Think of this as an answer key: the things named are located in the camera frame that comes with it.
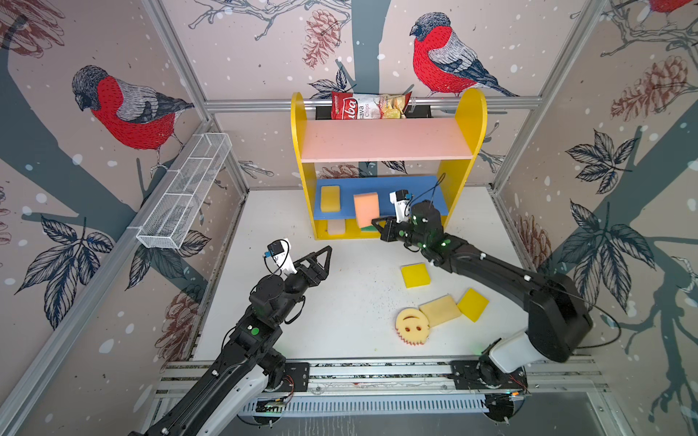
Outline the salmon pink sponge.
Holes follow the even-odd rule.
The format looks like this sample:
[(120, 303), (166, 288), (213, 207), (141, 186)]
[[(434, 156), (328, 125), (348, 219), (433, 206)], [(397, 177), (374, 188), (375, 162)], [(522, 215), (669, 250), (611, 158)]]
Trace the salmon pink sponge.
[(378, 193), (356, 194), (354, 196), (356, 223), (360, 229), (372, 226), (372, 221), (380, 217)]

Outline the pale pink sponge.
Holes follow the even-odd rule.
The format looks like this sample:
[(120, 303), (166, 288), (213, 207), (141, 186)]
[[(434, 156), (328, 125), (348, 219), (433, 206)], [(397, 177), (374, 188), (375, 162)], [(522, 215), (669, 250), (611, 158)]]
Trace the pale pink sponge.
[(327, 234), (329, 235), (344, 235), (346, 232), (346, 224), (344, 219), (328, 220)]

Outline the small bright yellow sponge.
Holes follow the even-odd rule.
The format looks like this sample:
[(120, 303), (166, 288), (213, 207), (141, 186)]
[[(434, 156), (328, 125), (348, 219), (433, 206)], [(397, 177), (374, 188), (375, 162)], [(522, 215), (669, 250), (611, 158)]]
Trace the small bright yellow sponge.
[(401, 275), (406, 289), (427, 286), (431, 283), (431, 276), (424, 263), (402, 266)]

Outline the yellow rectangular sponge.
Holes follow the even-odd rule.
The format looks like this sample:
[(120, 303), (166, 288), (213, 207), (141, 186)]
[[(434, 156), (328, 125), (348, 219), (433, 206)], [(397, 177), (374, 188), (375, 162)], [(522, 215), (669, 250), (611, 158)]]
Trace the yellow rectangular sponge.
[(336, 214), (341, 211), (341, 189), (338, 185), (321, 187), (320, 207), (324, 214)]

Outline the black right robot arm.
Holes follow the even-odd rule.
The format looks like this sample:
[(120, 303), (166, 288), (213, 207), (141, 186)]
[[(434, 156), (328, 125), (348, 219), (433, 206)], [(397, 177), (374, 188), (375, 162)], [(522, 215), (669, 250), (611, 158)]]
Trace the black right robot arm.
[(447, 234), (429, 201), (412, 205), (409, 215), (374, 218), (372, 225), (381, 240), (417, 248), (432, 265), (476, 280), (528, 314), (525, 329), (490, 344), (479, 357), (476, 369), (486, 385), (504, 383), (529, 363), (566, 363), (592, 330), (585, 299), (571, 278), (524, 270)]

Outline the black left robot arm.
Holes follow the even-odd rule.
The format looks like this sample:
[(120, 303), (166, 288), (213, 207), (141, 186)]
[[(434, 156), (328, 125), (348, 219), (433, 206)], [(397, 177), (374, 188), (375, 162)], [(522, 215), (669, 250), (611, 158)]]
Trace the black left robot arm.
[(221, 352), (194, 387), (145, 435), (204, 435), (213, 433), (211, 418), (229, 396), (246, 405), (268, 386), (283, 382), (285, 356), (274, 346), (288, 316), (305, 303), (305, 292), (329, 276), (332, 247), (327, 245), (294, 261), (282, 277), (269, 274), (250, 292), (244, 315), (227, 334)]

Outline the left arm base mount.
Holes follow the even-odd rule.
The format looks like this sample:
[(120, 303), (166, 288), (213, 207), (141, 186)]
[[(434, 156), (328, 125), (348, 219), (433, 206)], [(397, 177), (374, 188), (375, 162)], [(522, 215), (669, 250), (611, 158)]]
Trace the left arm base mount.
[(282, 369), (276, 369), (269, 376), (265, 392), (291, 394), (307, 392), (310, 381), (310, 364), (307, 362), (286, 362)]

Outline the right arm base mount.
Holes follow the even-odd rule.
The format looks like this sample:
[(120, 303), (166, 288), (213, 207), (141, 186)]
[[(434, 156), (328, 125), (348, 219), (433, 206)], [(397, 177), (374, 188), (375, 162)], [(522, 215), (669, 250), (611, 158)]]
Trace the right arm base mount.
[(523, 367), (510, 374), (499, 370), (493, 363), (481, 360), (455, 360), (449, 363), (458, 391), (507, 390), (528, 391), (527, 376)]

